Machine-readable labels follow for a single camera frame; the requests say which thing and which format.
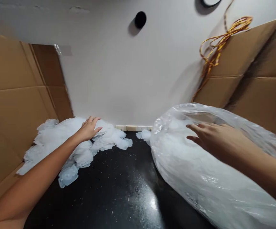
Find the plastic bag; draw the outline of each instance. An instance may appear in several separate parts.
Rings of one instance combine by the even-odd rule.
[[[228,124],[276,157],[276,135],[229,111],[198,103],[175,106],[155,121],[151,148],[164,180],[218,228],[276,228],[276,200],[234,168],[186,139],[186,124]]]

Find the black countertop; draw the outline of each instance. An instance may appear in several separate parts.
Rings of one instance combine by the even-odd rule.
[[[214,228],[162,179],[146,142],[126,137],[132,147],[99,152],[64,189],[55,179],[25,229]]]

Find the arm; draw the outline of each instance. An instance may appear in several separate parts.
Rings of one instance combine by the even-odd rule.
[[[276,158],[228,125],[202,123],[187,127],[198,136],[188,136],[187,139],[248,176],[276,199]]]
[[[99,119],[89,117],[73,136],[35,165],[0,198],[0,228],[23,228],[33,207],[71,153],[81,142],[90,140],[101,130],[101,127],[94,129]]]

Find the power strip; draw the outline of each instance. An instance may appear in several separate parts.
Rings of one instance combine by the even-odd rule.
[[[120,126],[120,125],[116,125],[116,128],[119,130],[122,130],[122,131],[140,132],[144,129],[152,131],[152,127],[150,127],[150,126]]]

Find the cardboard box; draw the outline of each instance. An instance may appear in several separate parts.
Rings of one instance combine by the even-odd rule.
[[[73,117],[54,46],[0,36],[0,197],[47,119]]]
[[[276,134],[276,20],[232,36],[194,102],[227,109]]]

